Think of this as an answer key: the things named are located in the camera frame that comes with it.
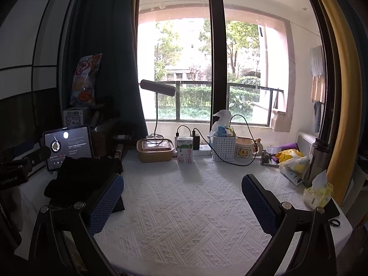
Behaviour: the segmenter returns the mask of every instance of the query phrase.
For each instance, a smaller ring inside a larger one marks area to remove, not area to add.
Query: desk
[[[304,187],[295,187],[259,160],[247,167],[204,156],[194,157],[193,164],[178,164],[175,158],[141,163],[136,152],[129,151],[123,163],[126,210],[111,214],[94,236],[118,272],[244,276],[270,240],[242,194],[245,174],[253,173],[280,201],[308,209],[302,201]],[[21,186],[28,208],[38,212],[48,202],[43,191],[54,177],[42,171]],[[338,219],[341,226],[332,227],[336,255],[352,232],[341,211]],[[286,270],[299,235],[294,235],[277,275]]]

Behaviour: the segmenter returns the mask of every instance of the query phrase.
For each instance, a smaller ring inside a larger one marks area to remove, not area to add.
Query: plastic bag
[[[304,174],[307,172],[312,159],[312,155],[299,157],[299,155],[295,154],[293,158],[279,163],[279,170],[294,185],[299,185],[301,184]]]
[[[318,174],[312,181],[312,187],[304,189],[303,201],[315,209],[317,206],[325,207],[331,200],[334,186],[327,182],[326,171]]]
[[[70,104],[85,106],[95,104],[95,78],[100,67],[102,53],[82,57],[73,77]]]
[[[304,157],[304,155],[297,149],[286,149],[286,150],[283,150],[282,152],[277,153],[275,157],[279,159],[279,163],[282,163],[291,158]]]
[[[218,126],[222,126],[225,129],[230,126],[230,119],[232,117],[231,112],[229,110],[220,110],[215,113],[213,116],[218,116],[219,119],[212,125],[212,132],[217,131]]]
[[[293,158],[290,158],[289,160],[279,163],[279,166],[290,167],[290,169],[292,169],[293,171],[304,175],[312,162],[312,158],[312,155],[308,155],[307,157],[298,157],[297,155]]]

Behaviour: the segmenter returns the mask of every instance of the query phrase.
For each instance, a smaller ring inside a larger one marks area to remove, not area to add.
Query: power strip
[[[211,147],[208,146],[208,144],[200,145],[198,150],[193,150],[193,156],[194,155],[211,155],[212,150]]]

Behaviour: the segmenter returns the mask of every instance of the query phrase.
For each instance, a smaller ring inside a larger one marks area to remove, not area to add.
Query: mug
[[[260,139],[256,139],[255,141],[256,142],[252,139],[237,137],[235,139],[235,157],[250,162],[254,155],[257,157],[260,156],[262,154],[263,145]],[[256,150],[255,145],[257,145],[258,148],[256,154],[254,153]]]

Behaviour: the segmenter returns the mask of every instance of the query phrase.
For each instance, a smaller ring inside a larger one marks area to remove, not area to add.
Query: thermos
[[[331,158],[330,146],[325,141],[316,138],[316,141],[312,144],[310,154],[313,156],[312,162],[303,177],[303,184],[307,188],[312,186],[312,181],[318,174],[327,169]]]

